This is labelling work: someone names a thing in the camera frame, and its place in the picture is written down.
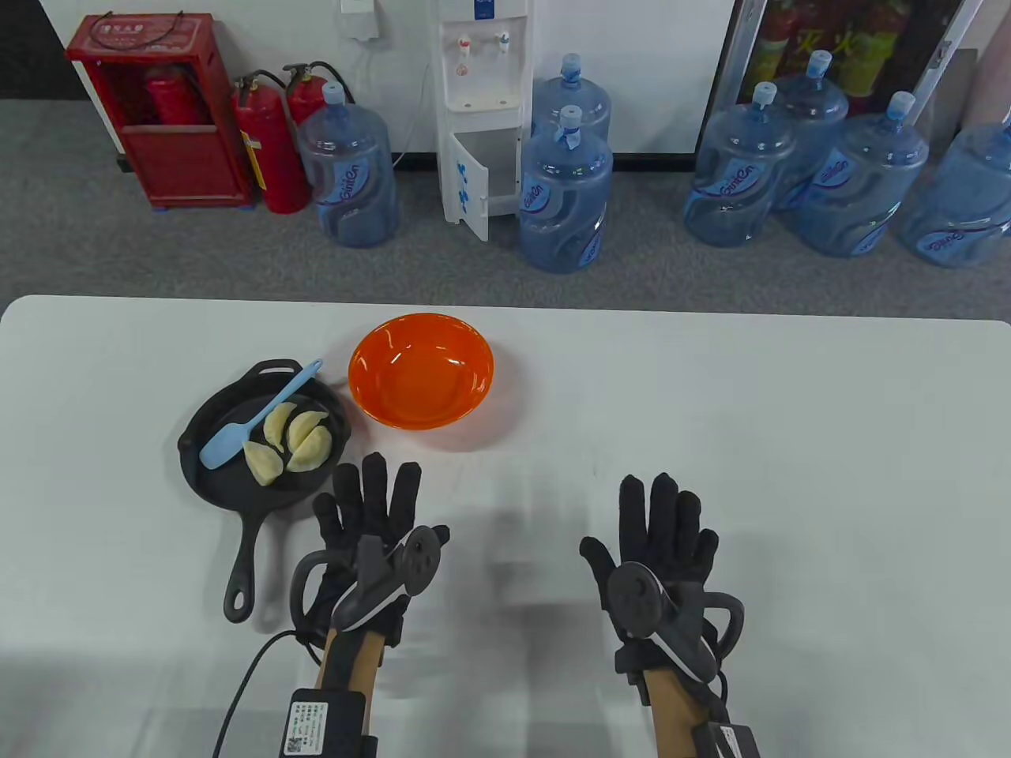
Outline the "person's left hand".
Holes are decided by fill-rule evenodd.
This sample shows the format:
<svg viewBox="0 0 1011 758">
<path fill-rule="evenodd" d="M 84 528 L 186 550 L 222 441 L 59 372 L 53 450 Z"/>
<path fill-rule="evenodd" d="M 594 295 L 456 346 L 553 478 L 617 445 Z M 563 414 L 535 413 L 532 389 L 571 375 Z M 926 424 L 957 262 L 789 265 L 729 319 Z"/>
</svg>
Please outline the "person's left hand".
<svg viewBox="0 0 1011 758">
<path fill-rule="evenodd" d="M 307 645 L 324 649 L 333 611 L 351 603 L 351 589 L 361 584 L 363 571 L 356 560 L 361 538 L 378 538 L 383 556 L 390 559 L 415 530 L 420 478 L 419 463 L 401 464 L 389 490 L 387 464 L 380 452 L 364 457 L 359 466 L 344 463 L 333 470 L 333 491 L 321 492 L 313 502 L 324 550 L 331 559 L 325 562 L 310 606 L 303 605 L 303 582 L 294 584 L 291 593 L 292 620 Z"/>
</svg>

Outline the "person's right hand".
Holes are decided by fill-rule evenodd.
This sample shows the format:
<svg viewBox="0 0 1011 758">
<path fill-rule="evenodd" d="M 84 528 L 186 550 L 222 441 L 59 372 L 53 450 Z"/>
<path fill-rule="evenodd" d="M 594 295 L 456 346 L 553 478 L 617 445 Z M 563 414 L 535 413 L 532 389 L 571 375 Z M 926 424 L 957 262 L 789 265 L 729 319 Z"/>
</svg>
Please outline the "person's right hand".
<svg viewBox="0 0 1011 758">
<path fill-rule="evenodd" d="M 618 488 L 618 552 L 621 562 L 635 561 L 647 566 L 669 591 L 678 582 L 703 584 L 712 571 L 719 535 L 701 528 L 701 499 L 690 490 L 680 490 L 668 473 L 660 473 L 652 483 L 646 512 L 644 483 L 627 475 Z M 607 547 L 586 535 L 579 553 L 591 567 L 598 584 L 600 605 L 609 614 L 622 643 L 616 653 L 618 673 L 672 670 L 671 657 L 651 641 L 639 640 L 614 620 L 607 600 L 607 581 L 616 570 Z"/>
</svg>

